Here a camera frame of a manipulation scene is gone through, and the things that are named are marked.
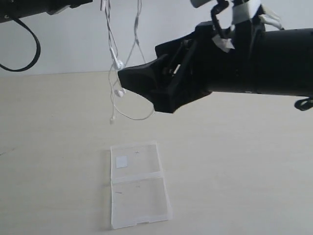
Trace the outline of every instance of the small white label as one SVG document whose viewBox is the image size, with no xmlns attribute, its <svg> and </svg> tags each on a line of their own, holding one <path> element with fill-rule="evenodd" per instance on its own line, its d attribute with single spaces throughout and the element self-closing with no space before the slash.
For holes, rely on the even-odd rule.
<svg viewBox="0 0 313 235">
<path fill-rule="evenodd" d="M 116 158 L 116 168 L 125 168 L 127 166 L 127 156 Z"/>
</svg>

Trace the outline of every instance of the clear plastic box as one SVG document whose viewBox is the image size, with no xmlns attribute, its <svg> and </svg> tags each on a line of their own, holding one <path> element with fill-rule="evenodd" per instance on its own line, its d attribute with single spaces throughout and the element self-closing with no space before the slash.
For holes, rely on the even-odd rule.
<svg viewBox="0 0 313 235">
<path fill-rule="evenodd" d="M 114 229 L 172 218 L 157 143 L 111 147 Z"/>
</svg>

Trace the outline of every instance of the white cable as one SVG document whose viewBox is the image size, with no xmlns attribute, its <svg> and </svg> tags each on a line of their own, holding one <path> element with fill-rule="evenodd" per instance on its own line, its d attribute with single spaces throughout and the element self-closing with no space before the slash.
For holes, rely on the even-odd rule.
<svg viewBox="0 0 313 235">
<path fill-rule="evenodd" d="M 136 45 L 139 48 L 139 51 L 141 53 L 141 56 L 142 56 L 144 63 L 146 63 L 146 59 L 145 59 L 143 51 L 140 47 L 139 38 L 138 38 L 138 34 L 137 34 L 141 10 L 142 10 L 142 0 L 137 0 L 137 14 L 136 14 L 135 22 L 134 22 L 134 43 L 133 43 L 133 46 L 131 48 L 131 51 L 129 53 L 129 56 L 127 58 L 127 62 L 125 65 L 127 65 L 129 63 L 129 60 L 133 54 L 133 51 L 134 51 L 134 48 Z M 115 38 L 114 38 L 114 35 L 112 32 L 112 28 L 111 28 L 111 1 L 110 0 L 102 0 L 101 1 L 101 11 L 104 11 L 106 14 L 107 28 L 108 28 L 108 32 L 109 32 L 109 47 L 112 48 L 112 42 L 113 42 L 113 44 L 115 46 L 115 50 L 116 50 L 116 56 L 118 56 L 118 48 L 117 48 L 116 41 L 115 41 Z M 114 82 L 114 84 L 111 82 L 111 72 L 113 69 L 113 65 L 114 65 L 114 63 L 111 65 L 111 68 L 109 71 L 109 83 L 110 83 L 110 87 L 111 87 L 110 97 L 111 97 L 111 103 L 112 103 L 112 118 L 110 120 L 111 124 L 114 124 L 114 121 L 115 121 L 115 111 L 120 113 L 122 116 L 127 117 L 131 120 L 135 120 L 135 121 L 142 121 L 142 120 L 146 120 L 146 119 L 150 118 L 155 113 L 154 109 L 151 111 L 151 113 L 148 116 L 146 116 L 144 118 L 133 118 L 133 117 L 123 113 L 122 111 L 120 111 L 118 109 L 118 107 L 116 106 L 116 103 L 115 103 L 114 86 L 117 83 L 119 83 L 119 85 L 121 85 L 121 83 L 119 81 L 118 74 L 117 74 L 116 70 L 114 70 L 114 71 L 115 71 L 117 80 Z"/>
</svg>

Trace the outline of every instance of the white wall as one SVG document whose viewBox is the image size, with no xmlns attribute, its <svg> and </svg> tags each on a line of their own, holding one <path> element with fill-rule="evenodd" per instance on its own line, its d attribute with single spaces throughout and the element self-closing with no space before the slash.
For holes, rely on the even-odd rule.
<svg viewBox="0 0 313 235">
<path fill-rule="evenodd" d="M 107 75 L 0 78 L 1 235 L 311 235 L 312 111 L 212 94 L 109 125 Z M 143 116 L 132 94 L 119 105 Z M 156 140 L 174 220 L 110 231 L 113 144 Z"/>
<path fill-rule="evenodd" d="M 132 45 L 136 2 L 112 1 L 112 26 L 123 60 L 127 58 Z M 313 27 L 313 2 L 310 0 L 262 2 L 283 17 L 285 28 Z M 155 58 L 155 45 L 188 34 L 196 24 L 209 20 L 209 10 L 213 4 L 214 1 L 194 9 L 189 0 L 143 0 L 139 35 L 147 59 Z M 99 8 L 100 0 L 94 0 L 92 4 L 68 9 L 57 16 L 41 14 L 24 19 L 38 35 L 43 52 L 34 68 L 19 75 L 108 71 L 111 57 L 108 53 L 105 17 Z M 228 27 L 230 21 L 229 9 L 222 14 L 221 22 Z M 32 59 L 35 44 L 24 29 L 12 22 L 3 23 L 0 25 L 0 35 L 0 63 L 20 68 Z M 140 63 L 142 59 L 136 52 L 130 65 Z M 0 70 L 0 77 L 16 75 Z"/>
</svg>

